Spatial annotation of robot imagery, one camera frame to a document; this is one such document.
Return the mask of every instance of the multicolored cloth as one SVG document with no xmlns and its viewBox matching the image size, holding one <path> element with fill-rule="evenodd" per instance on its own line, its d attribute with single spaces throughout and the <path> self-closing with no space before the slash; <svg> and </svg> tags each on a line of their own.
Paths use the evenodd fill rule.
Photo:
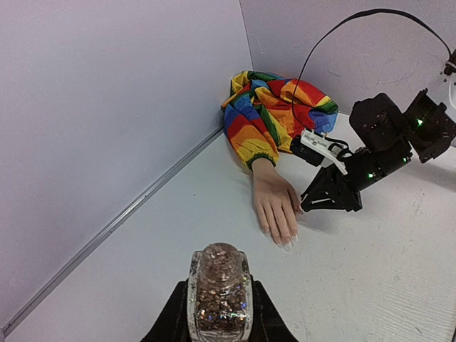
<svg viewBox="0 0 456 342">
<path fill-rule="evenodd" d="M 304 126 L 328 133 L 336 123 L 338 106 L 313 85 L 271 73 L 244 71 L 231 81 L 231 97 L 222 105 L 225 134 L 248 168 L 259 157 L 275 165 L 279 151 L 290 153 L 291 140 Z"/>
</svg>

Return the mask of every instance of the finger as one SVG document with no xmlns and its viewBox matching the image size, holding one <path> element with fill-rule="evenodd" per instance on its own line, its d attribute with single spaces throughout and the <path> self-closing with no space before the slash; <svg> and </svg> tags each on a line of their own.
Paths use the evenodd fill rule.
<svg viewBox="0 0 456 342">
<path fill-rule="evenodd" d="M 291 185 L 288 188 L 288 195 L 290 197 L 291 205 L 293 206 L 293 210 L 295 212 L 301 212 L 301 201 L 299 200 L 296 190 Z"/>
<path fill-rule="evenodd" d="M 290 202 L 285 202 L 282 205 L 282 209 L 285 213 L 285 218 L 286 221 L 288 222 L 288 226 L 290 227 L 290 233 L 291 233 L 291 238 L 294 241 L 297 241 L 298 239 L 298 224 L 296 223 L 296 214 L 293 211 L 293 208 L 291 208 L 291 203 Z"/>
<path fill-rule="evenodd" d="M 271 230 L 271 236 L 277 246 L 282 247 L 280 240 L 280 232 L 277 228 L 276 219 L 274 218 L 274 212 L 270 204 L 264 205 L 264 212 L 266 213 L 266 218 L 268 220 L 269 228 Z"/>
<path fill-rule="evenodd" d="M 269 228 L 268 220 L 266 218 L 266 212 L 261 204 L 257 204 L 256 213 L 258 214 L 259 223 L 261 224 L 261 230 L 267 236 L 271 235 L 271 230 Z"/>
<path fill-rule="evenodd" d="M 288 228 L 288 223 L 286 222 L 284 210 L 282 209 L 282 203 L 279 202 L 274 204 L 272 210 L 274 211 L 274 216 L 276 217 L 276 223 L 280 231 L 282 243 L 290 244 L 291 235 Z"/>
</svg>

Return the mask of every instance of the elastic cuff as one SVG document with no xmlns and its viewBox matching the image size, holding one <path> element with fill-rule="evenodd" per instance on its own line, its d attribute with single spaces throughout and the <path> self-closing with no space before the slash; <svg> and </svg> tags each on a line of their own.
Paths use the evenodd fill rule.
<svg viewBox="0 0 456 342">
<path fill-rule="evenodd" d="M 275 160 L 273 159 L 273 157 L 271 157 L 271 156 L 268 155 L 267 153 L 257 153 L 256 155 L 253 156 L 253 158 L 251 158 L 250 160 L 248 160 L 248 161 L 245 163 L 246 166 L 249 168 L 249 170 L 252 171 L 252 163 L 253 163 L 255 160 L 259 159 L 259 158 L 265 158 L 265 159 L 269 160 L 269 161 L 272 163 L 272 165 L 273 165 L 274 167 L 276 167 L 276 162 L 275 162 Z"/>
</svg>

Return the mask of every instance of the human hand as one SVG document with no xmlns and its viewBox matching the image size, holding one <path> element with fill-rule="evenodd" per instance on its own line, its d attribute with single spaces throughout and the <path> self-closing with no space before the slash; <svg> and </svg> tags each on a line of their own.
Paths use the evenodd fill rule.
<svg viewBox="0 0 456 342">
<path fill-rule="evenodd" d="M 291 241 L 298 240 L 296 214 L 301 212 L 296 190 L 266 158 L 255 160 L 252 171 L 254 204 L 263 233 L 290 252 Z"/>
</svg>

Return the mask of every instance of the transparent bottle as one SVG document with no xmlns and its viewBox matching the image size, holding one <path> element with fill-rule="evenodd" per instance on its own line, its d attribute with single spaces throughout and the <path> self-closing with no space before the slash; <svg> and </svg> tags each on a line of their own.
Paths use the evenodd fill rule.
<svg viewBox="0 0 456 342">
<path fill-rule="evenodd" d="M 245 253 L 230 244 L 211 244 L 193 254 L 187 320 L 193 342 L 248 341 L 253 297 Z"/>
</svg>

